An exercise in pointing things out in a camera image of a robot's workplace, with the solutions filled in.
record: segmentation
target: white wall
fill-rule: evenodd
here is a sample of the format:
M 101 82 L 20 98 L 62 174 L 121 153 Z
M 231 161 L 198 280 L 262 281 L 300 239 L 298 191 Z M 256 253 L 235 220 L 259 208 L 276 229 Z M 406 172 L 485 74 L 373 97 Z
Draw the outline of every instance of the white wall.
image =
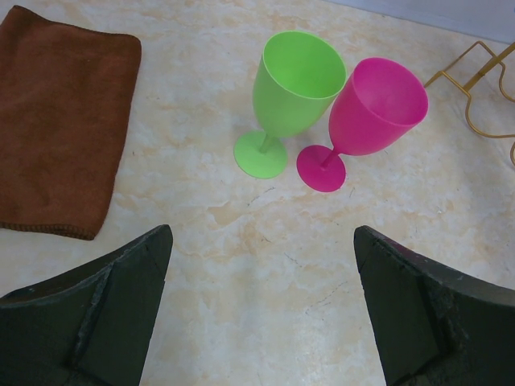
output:
M 503 43 L 515 41 L 515 1 L 329 0 Z

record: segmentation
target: tile floor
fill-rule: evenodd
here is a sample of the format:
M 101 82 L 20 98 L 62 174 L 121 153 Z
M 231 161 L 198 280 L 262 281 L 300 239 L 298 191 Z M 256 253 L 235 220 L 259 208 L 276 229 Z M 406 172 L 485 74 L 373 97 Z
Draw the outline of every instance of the tile floor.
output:
M 329 195 L 303 185 L 295 157 L 329 145 L 328 116 L 285 140 L 286 171 L 242 173 L 233 143 L 257 129 L 261 49 L 275 32 L 312 31 L 349 70 L 386 56 L 429 79 L 474 38 L 320 0 L 18 0 L 43 17 L 139 37 L 143 58 L 109 215 L 94 241 L 0 231 L 0 294 L 90 261 L 158 224 L 175 245 L 142 385 L 383 385 L 352 250 L 368 224 L 409 248 L 515 288 L 515 170 L 507 141 L 472 134 L 445 80 L 427 119 L 378 154 L 345 157 Z M 4 0 L 0 17 L 15 4 Z M 492 44 L 500 51 L 501 44 Z M 455 70 L 467 79 L 487 56 Z M 515 59 L 507 61 L 515 93 Z M 472 115 L 515 132 L 496 76 Z

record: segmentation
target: pink wine glass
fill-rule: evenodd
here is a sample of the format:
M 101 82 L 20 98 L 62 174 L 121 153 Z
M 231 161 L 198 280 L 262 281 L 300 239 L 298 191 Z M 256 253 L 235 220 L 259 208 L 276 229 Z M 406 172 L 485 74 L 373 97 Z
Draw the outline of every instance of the pink wine glass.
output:
M 317 191 L 336 191 L 346 171 L 338 157 L 383 150 L 420 123 L 429 101 L 410 70 L 392 60 L 362 60 L 336 98 L 329 117 L 333 149 L 308 146 L 297 157 L 301 179 Z

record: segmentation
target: gold wire rack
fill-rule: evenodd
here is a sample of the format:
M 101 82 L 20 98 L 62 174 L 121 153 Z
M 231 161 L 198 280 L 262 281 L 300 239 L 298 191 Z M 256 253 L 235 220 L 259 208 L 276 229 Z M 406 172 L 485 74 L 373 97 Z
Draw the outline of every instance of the gold wire rack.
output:
M 465 84 L 461 85 L 459 84 L 452 76 L 450 76 L 447 71 L 452 68 L 456 63 L 459 62 L 460 59 L 462 59 L 467 53 L 470 52 L 471 49 L 473 49 L 475 46 L 481 46 L 484 48 L 491 56 L 492 58 Z M 485 76 L 490 70 L 492 70 L 495 66 L 498 64 L 501 66 L 501 76 L 499 77 L 499 89 L 501 90 L 502 95 L 509 101 L 515 102 L 515 99 L 508 95 L 508 93 L 505 91 L 505 88 L 503 87 L 502 81 L 505 76 L 506 71 L 506 65 L 502 62 L 502 60 L 508 56 L 510 53 L 515 51 L 515 42 L 511 43 L 502 53 L 499 55 L 496 55 L 495 52 L 493 52 L 485 43 L 478 41 L 475 42 L 473 45 L 471 45 L 463 54 L 461 54 L 458 59 L 456 59 L 454 62 L 449 64 L 447 67 L 445 67 L 442 71 L 438 71 L 429 81 L 424 84 L 424 87 L 429 87 L 431 83 L 433 83 L 435 80 L 437 80 L 440 76 L 445 76 L 448 78 L 454 86 L 459 88 L 463 94 L 467 96 L 467 107 L 465 108 L 465 118 L 467 119 L 468 125 L 471 127 L 474 132 L 478 133 L 479 135 L 486 137 L 486 138 L 495 138 L 495 139 L 503 139 L 503 138 L 515 138 L 515 134 L 504 134 L 504 135 L 492 135 L 485 133 L 483 130 L 480 130 L 477 128 L 476 125 L 472 123 L 472 120 L 470 118 L 470 105 L 472 103 L 472 95 L 470 93 L 470 90 L 474 85 L 483 77 Z M 512 149 L 509 154 L 512 164 L 515 166 L 515 142 L 512 145 Z

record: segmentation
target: glass stem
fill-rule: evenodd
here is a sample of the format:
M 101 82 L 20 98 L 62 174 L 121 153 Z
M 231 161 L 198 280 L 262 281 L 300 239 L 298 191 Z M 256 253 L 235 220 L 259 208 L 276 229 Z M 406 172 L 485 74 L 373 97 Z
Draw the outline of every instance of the glass stem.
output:
M 270 145 L 272 145 L 272 141 L 274 140 L 274 137 L 271 137 L 270 135 L 265 136 L 265 140 L 263 141 L 261 147 L 259 148 L 260 153 L 266 153 L 268 149 L 270 148 Z
M 331 153 L 328 155 L 328 157 L 323 160 L 322 165 L 320 165 L 322 169 L 327 169 L 332 160 L 338 157 L 338 154 L 339 153 L 336 151 L 336 149 L 333 149 Z

